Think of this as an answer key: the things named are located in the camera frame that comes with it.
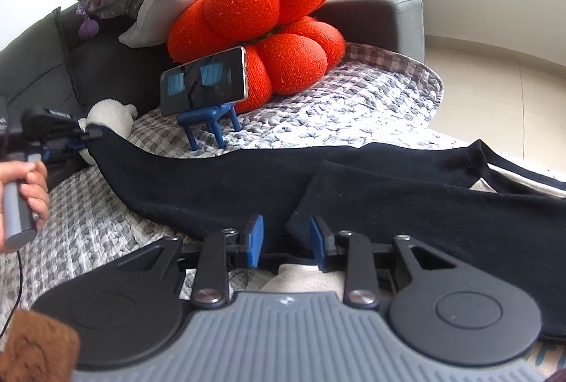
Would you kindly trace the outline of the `person's left hand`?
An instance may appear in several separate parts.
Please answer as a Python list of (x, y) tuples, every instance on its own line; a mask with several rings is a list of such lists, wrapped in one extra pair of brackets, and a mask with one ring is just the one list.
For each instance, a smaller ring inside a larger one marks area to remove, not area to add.
[(1, 162), (1, 253), (12, 253), (15, 249), (6, 245), (6, 205), (5, 187), (9, 183), (20, 182), (19, 194), (26, 201), (31, 213), (35, 214), (35, 230), (39, 232), (50, 214), (47, 187), (47, 168), (42, 161), (2, 161)]

